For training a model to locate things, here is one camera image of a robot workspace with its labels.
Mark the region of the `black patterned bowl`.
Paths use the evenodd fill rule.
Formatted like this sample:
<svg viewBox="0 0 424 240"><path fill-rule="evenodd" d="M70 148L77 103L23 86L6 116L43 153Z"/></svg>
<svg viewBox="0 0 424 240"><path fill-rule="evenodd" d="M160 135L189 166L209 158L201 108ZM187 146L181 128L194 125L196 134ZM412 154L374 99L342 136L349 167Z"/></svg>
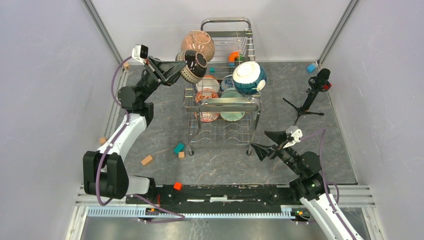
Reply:
<svg viewBox="0 0 424 240"><path fill-rule="evenodd" d="M180 73L188 83L197 84L204 78L208 62L200 52L193 49L184 50L176 55L175 60L186 63Z"/></svg>

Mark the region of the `pink speckled bowl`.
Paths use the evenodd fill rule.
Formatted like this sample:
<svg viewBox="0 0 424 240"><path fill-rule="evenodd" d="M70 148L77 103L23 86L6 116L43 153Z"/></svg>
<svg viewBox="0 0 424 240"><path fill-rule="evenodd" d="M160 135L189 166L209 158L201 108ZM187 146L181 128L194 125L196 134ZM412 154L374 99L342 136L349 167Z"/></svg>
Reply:
<svg viewBox="0 0 424 240"><path fill-rule="evenodd" d="M207 32L196 30L189 32L183 38L180 50L195 50L201 53L207 62L210 62L215 56L216 47L212 37Z"/></svg>

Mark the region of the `teal and white bowl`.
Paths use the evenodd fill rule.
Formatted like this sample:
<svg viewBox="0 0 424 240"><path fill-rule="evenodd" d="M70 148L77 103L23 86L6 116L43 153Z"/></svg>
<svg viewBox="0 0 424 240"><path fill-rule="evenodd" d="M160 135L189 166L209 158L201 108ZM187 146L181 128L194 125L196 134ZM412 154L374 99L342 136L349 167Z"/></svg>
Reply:
<svg viewBox="0 0 424 240"><path fill-rule="evenodd" d="M267 84L267 74L256 61L246 61L238 65L232 73L233 85L242 95L254 95Z"/></svg>

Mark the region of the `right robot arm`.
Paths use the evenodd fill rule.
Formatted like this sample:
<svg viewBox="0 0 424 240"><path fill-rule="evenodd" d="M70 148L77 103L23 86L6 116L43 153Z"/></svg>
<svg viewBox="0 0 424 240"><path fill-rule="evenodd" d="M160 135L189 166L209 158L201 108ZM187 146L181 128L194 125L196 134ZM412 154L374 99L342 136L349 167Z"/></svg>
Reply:
<svg viewBox="0 0 424 240"><path fill-rule="evenodd" d="M295 204L302 204L319 225L329 240L361 240L362 236L354 229L338 203L339 190L336 195L330 192L322 168L320 154L306 151L298 154L293 146L306 140L297 126L290 126L285 131L265 131L265 135L273 141L273 145L252 142L251 148L258 158L279 158L296 175L289 183L289 199Z"/></svg>

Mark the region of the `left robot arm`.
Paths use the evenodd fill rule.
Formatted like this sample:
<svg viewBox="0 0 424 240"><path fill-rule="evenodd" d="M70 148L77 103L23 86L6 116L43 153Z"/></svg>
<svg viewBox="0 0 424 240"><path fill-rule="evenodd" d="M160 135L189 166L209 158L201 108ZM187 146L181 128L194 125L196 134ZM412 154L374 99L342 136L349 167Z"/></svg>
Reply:
<svg viewBox="0 0 424 240"><path fill-rule="evenodd" d="M136 139L153 120L154 104L146 100L159 86L172 86L187 64L185 61L161 61L152 56L141 62L144 70L140 80L121 87L114 96L125 112L118 129L98 150L87 151L82 159L84 191L96 196L101 206L134 194L145 204L157 198L157 190L151 186L152 179L129 176L124 161Z"/></svg>

